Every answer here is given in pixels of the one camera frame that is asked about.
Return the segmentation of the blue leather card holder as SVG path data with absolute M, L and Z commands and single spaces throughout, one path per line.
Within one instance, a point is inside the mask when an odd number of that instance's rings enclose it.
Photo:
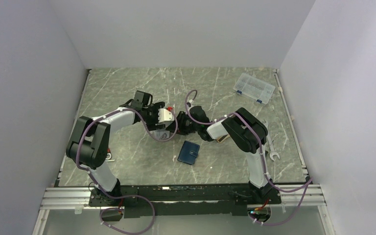
M 188 165 L 194 165 L 199 155 L 200 145 L 190 141 L 184 141 L 177 161 Z

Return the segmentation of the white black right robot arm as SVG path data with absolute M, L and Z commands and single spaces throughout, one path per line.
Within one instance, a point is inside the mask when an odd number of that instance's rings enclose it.
M 175 122 L 178 124 L 179 135 L 197 133 L 202 140 L 208 142 L 230 136 L 246 154 L 251 199 L 256 203 L 275 202 L 279 191 L 272 185 L 273 181 L 267 170 L 265 144 L 269 131 L 265 124 L 245 108 L 239 108 L 227 117 L 211 122 L 201 106 L 181 111 Z

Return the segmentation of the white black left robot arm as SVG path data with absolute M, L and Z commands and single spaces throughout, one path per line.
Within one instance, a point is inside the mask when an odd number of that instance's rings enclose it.
M 164 129 L 167 124 L 174 124 L 174 132 L 178 132 L 177 117 L 172 109 L 167 109 L 164 102 L 154 103 L 152 94 L 136 91 L 132 99 L 109 113 L 79 117 L 68 141 L 66 156 L 89 175 L 102 192 L 102 200 L 110 206 L 116 205 L 122 196 L 120 181 L 106 163 L 110 137 L 121 128 L 138 122 L 156 141 L 161 139 L 153 132 Z

